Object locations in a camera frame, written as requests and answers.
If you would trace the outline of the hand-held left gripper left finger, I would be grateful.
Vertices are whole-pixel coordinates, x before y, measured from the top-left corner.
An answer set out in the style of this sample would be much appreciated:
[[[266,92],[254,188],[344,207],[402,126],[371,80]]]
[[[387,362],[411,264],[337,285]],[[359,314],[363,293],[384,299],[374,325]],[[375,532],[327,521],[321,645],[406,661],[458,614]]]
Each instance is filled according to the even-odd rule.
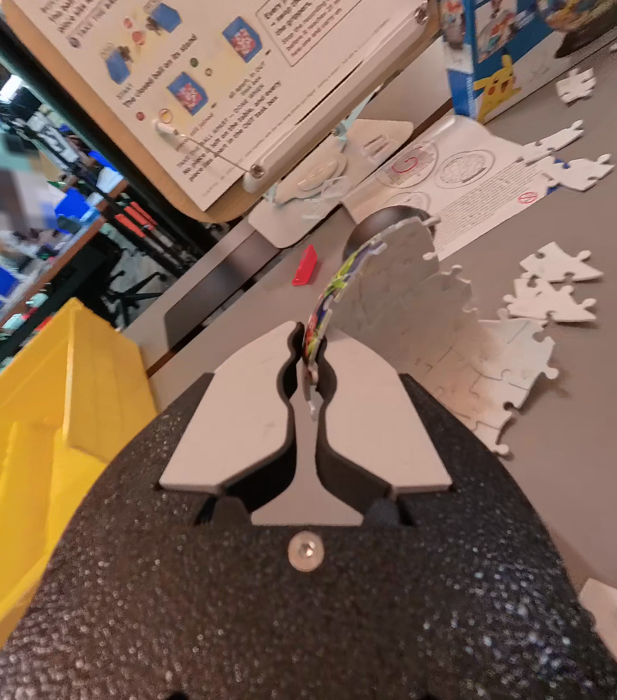
[[[240,348],[192,389],[190,422],[159,484],[172,491],[240,496],[282,462],[289,468],[275,494],[295,473],[295,417],[304,325],[287,321]]]

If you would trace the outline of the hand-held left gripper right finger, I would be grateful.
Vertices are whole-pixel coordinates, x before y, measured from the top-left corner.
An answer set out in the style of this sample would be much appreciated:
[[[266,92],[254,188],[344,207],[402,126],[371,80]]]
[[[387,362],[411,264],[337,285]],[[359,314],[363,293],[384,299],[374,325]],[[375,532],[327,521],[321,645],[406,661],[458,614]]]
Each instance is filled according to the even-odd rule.
[[[397,371],[356,339],[328,339],[318,379],[330,455],[375,477],[389,493],[428,493],[452,484]]]

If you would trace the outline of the partly built puzzle ball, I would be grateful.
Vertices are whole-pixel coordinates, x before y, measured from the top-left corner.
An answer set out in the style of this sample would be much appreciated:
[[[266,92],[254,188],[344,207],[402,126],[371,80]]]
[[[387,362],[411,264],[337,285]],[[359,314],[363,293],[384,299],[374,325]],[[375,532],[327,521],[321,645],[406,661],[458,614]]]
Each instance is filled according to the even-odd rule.
[[[304,363],[318,380],[321,344],[338,331],[374,350],[397,372],[410,374],[493,453],[535,383],[558,377],[555,341],[546,323],[506,310],[481,320],[472,284],[461,267],[441,267],[435,253],[412,254],[378,234],[333,275],[304,335]]]

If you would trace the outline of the blue puzzle box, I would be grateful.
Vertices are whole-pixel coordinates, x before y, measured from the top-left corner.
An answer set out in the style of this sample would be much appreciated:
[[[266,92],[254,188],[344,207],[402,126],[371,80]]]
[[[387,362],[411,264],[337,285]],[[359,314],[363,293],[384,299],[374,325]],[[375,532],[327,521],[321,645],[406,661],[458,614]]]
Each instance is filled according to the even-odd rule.
[[[617,40],[617,1],[438,1],[453,112],[484,124]]]

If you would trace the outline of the black round ball stand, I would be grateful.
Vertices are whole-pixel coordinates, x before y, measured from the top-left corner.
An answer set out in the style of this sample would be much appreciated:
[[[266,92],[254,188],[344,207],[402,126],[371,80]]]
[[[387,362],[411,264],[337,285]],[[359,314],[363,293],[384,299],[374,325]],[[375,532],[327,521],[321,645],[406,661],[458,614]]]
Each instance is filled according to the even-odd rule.
[[[424,209],[410,205],[394,205],[368,215],[356,224],[342,251],[346,262],[362,246],[378,234],[384,234],[386,244],[404,247],[407,253],[435,253],[436,223]]]

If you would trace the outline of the dark adjacent table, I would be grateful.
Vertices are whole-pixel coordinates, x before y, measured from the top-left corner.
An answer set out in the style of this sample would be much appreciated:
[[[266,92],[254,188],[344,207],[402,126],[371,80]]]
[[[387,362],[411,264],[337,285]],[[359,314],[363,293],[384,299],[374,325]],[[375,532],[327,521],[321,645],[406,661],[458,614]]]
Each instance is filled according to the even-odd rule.
[[[292,249],[273,245],[247,217],[237,223],[124,331],[138,346],[147,377],[199,335],[202,323],[235,293],[249,289],[264,268]]]

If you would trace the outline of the black office chair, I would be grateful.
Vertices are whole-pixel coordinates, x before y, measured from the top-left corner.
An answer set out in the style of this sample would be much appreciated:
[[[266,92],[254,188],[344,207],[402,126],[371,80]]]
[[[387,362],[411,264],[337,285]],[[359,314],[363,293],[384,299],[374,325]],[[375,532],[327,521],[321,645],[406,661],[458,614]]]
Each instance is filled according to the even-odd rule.
[[[102,295],[103,302],[107,304],[107,308],[110,310],[110,322],[116,330],[123,330],[129,327],[131,324],[131,311],[139,310],[142,302],[162,296],[162,292],[142,292],[148,284],[157,279],[160,281],[168,280],[168,275],[162,272],[155,272],[123,291],[116,291],[113,289],[112,284],[123,275],[124,271],[110,275]]]

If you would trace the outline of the small red plastic clip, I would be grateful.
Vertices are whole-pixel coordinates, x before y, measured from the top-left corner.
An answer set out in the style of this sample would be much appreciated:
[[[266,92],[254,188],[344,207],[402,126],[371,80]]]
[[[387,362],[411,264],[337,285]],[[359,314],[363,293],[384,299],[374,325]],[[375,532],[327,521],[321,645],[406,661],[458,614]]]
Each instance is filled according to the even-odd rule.
[[[318,267],[318,262],[318,254],[315,247],[313,244],[308,245],[296,268],[295,275],[292,279],[292,286],[300,287],[309,285]]]

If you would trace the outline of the white instruction leaflet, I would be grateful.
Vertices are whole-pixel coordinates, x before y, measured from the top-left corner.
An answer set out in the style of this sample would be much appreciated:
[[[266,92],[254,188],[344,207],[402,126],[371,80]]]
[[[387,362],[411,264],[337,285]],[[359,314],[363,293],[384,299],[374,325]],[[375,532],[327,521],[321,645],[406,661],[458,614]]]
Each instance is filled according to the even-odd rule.
[[[439,220],[434,245],[443,260],[547,194],[548,179],[522,153],[475,120],[445,116],[341,204],[355,223],[397,205],[427,212]]]

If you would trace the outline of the yellow plastic bin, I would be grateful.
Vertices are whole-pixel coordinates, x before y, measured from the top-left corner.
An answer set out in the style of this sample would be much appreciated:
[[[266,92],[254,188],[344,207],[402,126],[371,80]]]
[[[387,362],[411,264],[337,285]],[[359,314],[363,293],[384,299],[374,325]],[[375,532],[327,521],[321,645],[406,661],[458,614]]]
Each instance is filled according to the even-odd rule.
[[[0,648],[83,498],[155,416],[138,346],[76,299],[0,373]]]

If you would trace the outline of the wooden board with instruction sheet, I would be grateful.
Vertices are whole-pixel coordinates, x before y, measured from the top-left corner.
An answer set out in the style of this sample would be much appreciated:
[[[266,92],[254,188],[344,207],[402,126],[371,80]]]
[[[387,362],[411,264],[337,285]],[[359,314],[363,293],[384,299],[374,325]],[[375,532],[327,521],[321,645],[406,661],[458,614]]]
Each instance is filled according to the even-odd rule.
[[[242,214],[439,32],[435,1],[1,1],[171,204]]]

